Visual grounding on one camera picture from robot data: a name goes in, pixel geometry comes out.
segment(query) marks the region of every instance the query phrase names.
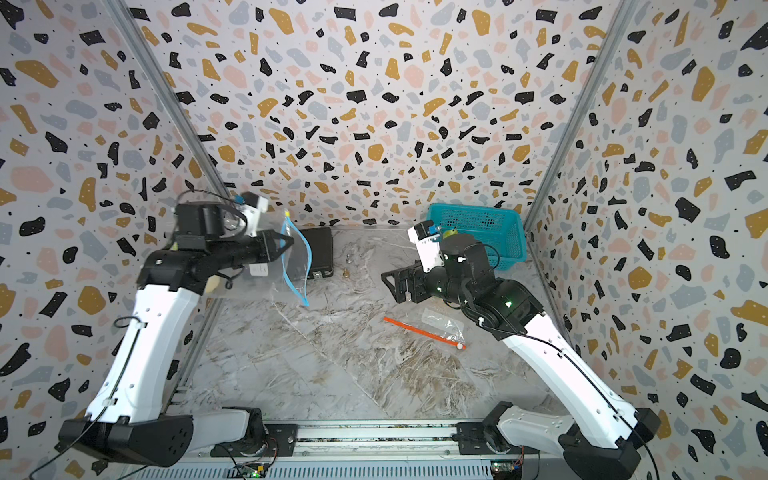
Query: black box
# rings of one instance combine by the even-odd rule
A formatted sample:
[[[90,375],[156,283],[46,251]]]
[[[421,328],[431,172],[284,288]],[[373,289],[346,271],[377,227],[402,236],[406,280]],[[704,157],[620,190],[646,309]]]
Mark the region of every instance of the black box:
[[[331,227],[299,230],[312,250],[312,265],[308,279],[333,276],[333,235]]]

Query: ziplock bag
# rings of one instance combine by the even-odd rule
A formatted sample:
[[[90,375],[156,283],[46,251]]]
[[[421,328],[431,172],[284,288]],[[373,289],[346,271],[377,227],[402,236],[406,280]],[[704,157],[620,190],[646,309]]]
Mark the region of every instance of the ziplock bag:
[[[465,323],[460,320],[462,317],[458,310],[452,310],[441,300],[431,298],[421,303],[401,303],[387,312],[385,320],[411,330],[414,335],[420,334],[433,339],[437,336],[445,340],[444,343],[461,350],[467,346],[463,334]]]
[[[259,229],[272,229],[292,237],[293,245],[273,262],[252,263],[246,265],[242,272],[225,271],[226,275],[233,278],[232,288],[225,288],[225,282],[222,281],[210,294],[242,300],[267,299],[273,302],[309,306],[310,303],[306,297],[306,278],[312,264],[312,250],[309,242],[291,221],[288,210],[261,214]],[[285,242],[285,240],[277,240],[277,246],[283,247]]]

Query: wire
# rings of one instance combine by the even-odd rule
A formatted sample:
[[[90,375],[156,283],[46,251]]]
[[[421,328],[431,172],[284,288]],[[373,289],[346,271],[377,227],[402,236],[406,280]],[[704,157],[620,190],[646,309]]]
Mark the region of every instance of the wire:
[[[461,306],[461,305],[459,305],[459,306],[453,306],[453,305],[451,305],[451,304],[448,302],[448,300],[446,300],[446,299],[442,299],[442,302],[443,302],[443,303],[444,303],[446,306],[448,306],[448,308],[453,308],[454,310],[461,310],[461,309],[462,309],[462,306]]]
[[[477,245],[482,245],[484,247],[491,248],[491,249],[493,249],[494,252],[496,252],[496,264],[493,266],[493,269],[494,270],[497,269],[498,265],[502,262],[502,256],[499,255],[498,250],[496,250],[496,247],[494,247],[493,245],[488,245],[487,243],[483,243],[483,242],[473,243],[472,245],[467,245],[466,247],[464,247],[464,250],[462,251],[462,255],[464,257],[466,257],[467,256],[467,250],[472,248],[472,247],[475,247]]]
[[[120,374],[118,375],[118,380],[112,386],[112,391],[110,392],[109,398],[107,400],[111,401],[112,397],[114,397],[114,393],[117,392],[117,390],[118,390],[118,386],[120,385],[120,380],[123,378],[123,374],[125,373],[125,369],[128,367],[128,361],[131,359],[131,354],[134,352],[134,347],[136,346],[136,340],[138,339],[138,337],[139,337],[139,332],[136,332],[136,336],[134,336],[134,341],[131,343],[131,348],[128,350],[128,356],[125,359],[125,363],[123,364],[123,368],[120,370]],[[99,419],[103,416],[103,414],[106,413],[106,411],[107,411],[107,407],[104,407],[103,409],[101,409],[101,412],[99,412],[99,414],[96,415],[96,419],[94,419],[93,422],[89,423],[88,426],[85,427],[83,432],[80,435],[78,435],[78,437],[72,443],[67,445],[54,458],[51,458],[46,463],[44,463],[44,464],[40,465],[39,467],[37,467],[36,469],[32,470],[30,472],[30,474],[29,474],[29,480],[36,480],[35,477],[33,477],[33,475],[35,473],[40,472],[43,468],[49,466],[51,463],[53,463],[56,460],[58,460],[63,454],[65,454],[69,449],[71,449],[74,446],[74,444],[76,444],[77,442],[80,442],[80,439],[82,439],[85,436],[85,434],[88,433],[88,431],[91,429],[92,426],[94,426],[94,425],[96,425],[98,423]]]
[[[237,462],[235,462],[235,458],[232,456],[230,451],[227,450],[227,447],[225,447],[224,445],[221,445],[220,443],[217,443],[216,445],[214,445],[214,447],[221,447],[221,449],[227,453],[227,455],[232,459],[232,463],[235,465],[235,470],[237,470],[237,474],[240,476],[240,478],[245,480],[243,473],[240,471],[240,467],[237,465]]]
[[[270,440],[275,442],[275,457],[272,458],[272,462],[270,463],[270,467],[271,467],[272,465],[275,465],[275,461],[277,460],[277,453],[280,451],[280,444],[277,443],[277,440],[275,440],[274,437],[270,437]]]
[[[541,473],[541,452],[536,454],[536,458],[538,458],[536,462],[536,476],[531,478],[531,480],[536,480],[536,478],[538,478],[538,474]]]
[[[467,308],[467,310],[469,310],[470,312],[473,312],[475,314],[477,313],[474,310],[471,310],[469,308]],[[527,338],[527,339],[536,340],[537,342],[544,343],[545,345],[549,345],[553,349],[557,350],[558,353],[560,355],[562,355],[564,358],[566,358],[569,362],[571,362],[571,364],[576,368],[576,370],[578,370],[579,373],[589,382],[589,384],[592,385],[592,388],[594,388],[594,390],[603,398],[603,400],[608,404],[608,406],[611,407],[611,410],[614,411],[615,416],[618,419],[620,419],[622,422],[624,422],[624,424],[637,436],[637,438],[640,439],[640,442],[643,444],[643,447],[645,447],[646,452],[648,452],[648,456],[650,456],[651,463],[654,465],[654,471],[656,472],[656,480],[659,480],[659,478],[660,478],[659,477],[659,468],[656,466],[656,459],[654,458],[654,454],[650,452],[650,449],[648,448],[648,445],[645,443],[643,438],[640,436],[639,433],[637,433],[637,430],[635,430],[634,427],[632,425],[630,425],[629,422],[627,422],[627,420],[624,419],[623,416],[621,416],[619,411],[616,410],[616,407],[613,406],[611,401],[608,400],[608,398],[605,396],[605,394],[598,388],[597,385],[594,384],[592,379],[589,378],[589,376],[584,372],[584,370],[582,370],[581,367],[571,357],[569,357],[567,354],[563,353],[562,349],[558,348],[555,345],[552,345],[551,343],[549,343],[546,340],[538,339],[538,338],[536,338],[534,336],[525,335],[523,333],[505,332],[504,330],[495,329],[495,328],[490,327],[490,326],[483,326],[481,328],[489,329],[489,330],[494,330],[496,332],[504,333],[506,335],[516,335],[516,336],[522,336],[522,337]]]
[[[131,475],[133,475],[134,473],[138,473],[138,472],[141,472],[142,470],[144,470],[144,469],[145,469],[145,468],[147,468],[148,466],[149,466],[149,465],[145,465],[145,466],[143,466],[143,467],[141,467],[141,468],[137,468],[137,469],[135,469],[134,471],[132,471],[131,473],[128,473],[128,474],[126,474],[126,475],[123,475],[123,476],[121,476],[120,478],[117,478],[117,480],[123,480],[123,478],[128,478],[128,477],[130,477]]]
[[[139,317],[137,317],[137,316],[133,316],[133,315],[128,315],[128,316],[119,316],[118,318],[114,319],[114,322],[112,322],[112,326],[113,326],[114,328],[118,328],[118,329],[127,329],[129,326],[131,326],[131,322],[128,322],[128,323],[126,323],[125,325],[118,325],[118,322],[119,322],[120,320],[125,320],[125,319],[136,319],[136,320],[138,320],[139,322],[141,321],[141,319],[140,319]]]

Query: orange straw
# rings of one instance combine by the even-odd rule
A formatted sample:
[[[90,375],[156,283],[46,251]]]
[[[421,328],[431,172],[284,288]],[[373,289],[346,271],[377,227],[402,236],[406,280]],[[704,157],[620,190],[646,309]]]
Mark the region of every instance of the orange straw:
[[[459,350],[467,348],[467,346],[464,345],[463,343],[454,342],[453,340],[444,339],[440,335],[435,335],[434,333],[426,332],[426,331],[424,331],[422,329],[417,329],[414,326],[410,326],[410,325],[408,325],[406,323],[403,323],[403,322],[398,322],[397,320],[391,319],[388,316],[385,316],[384,320],[387,321],[387,322],[390,322],[392,325],[397,325],[397,326],[402,327],[402,328],[404,328],[406,330],[410,330],[412,332],[420,333],[421,335],[427,336],[427,337],[429,337],[429,338],[431,338],[433,340],[437,340],[438,342],[448,343],[449,345],[453,345],[454,347],[456,347]]]

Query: blue plastic basket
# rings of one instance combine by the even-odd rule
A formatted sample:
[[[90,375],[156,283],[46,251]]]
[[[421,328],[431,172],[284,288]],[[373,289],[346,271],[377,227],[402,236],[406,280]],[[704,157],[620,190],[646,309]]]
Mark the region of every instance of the blue plastic basket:
[[[502,256],[497,270],[506,270],[518,262],[525,262],[525,234],[520,215],[514,210],[475,207],[472,205],[432,204],[429,219],[443,231],[453,230],[470,233],[479,242],[492,245]],[[498,258],[489,248],[488,261],[491,266]]]

